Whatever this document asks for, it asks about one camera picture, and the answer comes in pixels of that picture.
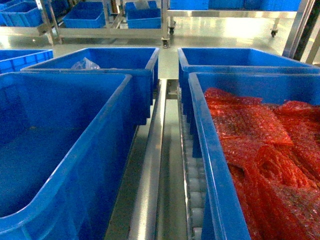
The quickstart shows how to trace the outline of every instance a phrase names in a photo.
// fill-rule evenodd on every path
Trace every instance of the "white roller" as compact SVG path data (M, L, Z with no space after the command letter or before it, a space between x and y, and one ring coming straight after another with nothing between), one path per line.
M189 157L187 159L187 163L186 163L189 166L193 166L193 167L196 167L197 166L197 160L195 158L192 158L192 157Z
M189 191L201 192L199 178L189 178Z
M202 233L201 227L194 227L192 229L192 232L193 232L193 239L194 240L201 240L201 233Z
M202 228L204 221L204 209L203 208L192 208L192 227L193 228Z
M200 191L205 193L205 192L207 191L207 182L206 182L206 179L204 179L204 178L199 178L199 184L200 184Z
M190 207L203 209L205 207L205 202L202 199L202 193L193 191L190 192Z
M205 168L204 167L199 167L199 174L205 174Z
M202 158L196 158L196 165L199 167L199 168L203 168L204 167L204 160Z
M187 174L189 178L199 178L198 169L194 166L188 166L187 167Z
M190 150L192 150L192 147L193 147L193 145L194 145L194 142L193 142L193 140L192 139L186 139L185 141L184 141L184 145L185 145L185 148L187 149L187 150L189 150L190 148Z
M201 199L202 199L203 205L205 205L205 202L206 202L206 193L205 192L201 192Z
M189 159L189 158L192 158L192 146L189 146L188 148L187 148L187 146L186 146L186 149L185 149L185 156Z
M184 131L184 139L187 141L193 141L193 137L187 131Z

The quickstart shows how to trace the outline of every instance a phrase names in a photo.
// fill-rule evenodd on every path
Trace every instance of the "blue plastic crate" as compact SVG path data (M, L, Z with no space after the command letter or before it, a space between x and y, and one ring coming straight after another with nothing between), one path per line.
M110 9L111 9L111 2L110 0L107 0L107 11L110 15ZM81 1L79 2L77 5L75 5L72 10L99 10L99 11L104 11L104 6L102 4L102 2L98 1L94 1L94 2L86 2L86 1Z
M24 0L0 0L0 10L6 9L12 5L23 2Z
M208 10L209 0L170 0L171 10Z
M247 10L261 11L297 11L301 0L244 0Z
M66 28L99 29L106 25L105 13L100 10L72 10L64 18Z
M0 74L18 72L53 57L52 50L0 50Z
M23 70L47 73L73 71L130 74L136 84L135 104L139 111L134 116L136 124L145 125L146 118L150 117L153 88L158 84L158 56L159 48L155 47L85 48ZM71 70L71 67L83 58L98 64L101 69Z
M242 9L244 0L209 0L210 9Z
M191 108L189 73L319 74L320 68L251 48L179 48L183 113Z
M129 29L160 29L161 10L160 8L150 8L127 11L126 22Z
M197 135L193 138L194 148L202 153L207 180L202 240L250 240L204 92L213 87L238 96L263 98L264 103L282 104L284 100L293 100L319 105L320 76L192 73L189 86L194 109L192 122ZM215 238L208 238L209 233Z
M156 1L148 1L148 4L149 4L149 8L151 9L156 9L157 8L157 2ZM125 11L130 11L130 10L137 10L136 9L136 6L135 6L135 3L134 2L127 2L125 4Z
M263 0L244 0L246 10L260 10Z
M64 18L66 28L98 29L106 25L102 2L79 2Z
M99 240L135 134L131 76L0 76L0 239Z
M8 27L37 27L43 23L41 12L35 2L21 2L0 11Z
M47 6L48 5L48 1L49 0L44 0L44 4ZM60 17L61 15L63 15L69 8L69 3L68 0L51 0L51 6L54 12L54 15L56 17Z
M261 10L263 11L298 11L301 0L263 0Z

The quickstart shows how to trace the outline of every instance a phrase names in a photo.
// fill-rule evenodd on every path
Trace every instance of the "red packaging material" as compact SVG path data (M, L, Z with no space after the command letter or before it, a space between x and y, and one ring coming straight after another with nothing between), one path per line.
M205 98L251 238L320 240L320 107Z
M220 139L248 137L267 144L293 145L283 125L267 107L210 102L208 106Z
M320 116L320 107L302 101L287 101L274 110L277 115L287 116Z

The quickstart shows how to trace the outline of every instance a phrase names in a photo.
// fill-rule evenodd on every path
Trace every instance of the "gray floor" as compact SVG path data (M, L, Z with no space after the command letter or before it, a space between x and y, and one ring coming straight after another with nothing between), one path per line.
M163 49L162 42L152 39L65 39L64 44L51 47L45 37L23 38L0 36L0 49L53 49L54 56L87 47L159 47L159 77L166 79L178 78L179 47L236 47L256 48L269 53L281 55L293 20L282 19L278 26L279 32L271 37L273 19L248 18L175 18L175 34L171 38L170 48ZM307 51L312 45L312 34ZM130 217L138 188L140 167L148 137L149 124L139 128L133 157L128 163L128 170L123 179L118 201L106 233L106 240L124 240L127 238ZM184 189L181 160L181 144L178 121L178 105L176 100L168 100L164 130L161 206L162 218L158 225L158 239L185 240L186 220L184 210Z

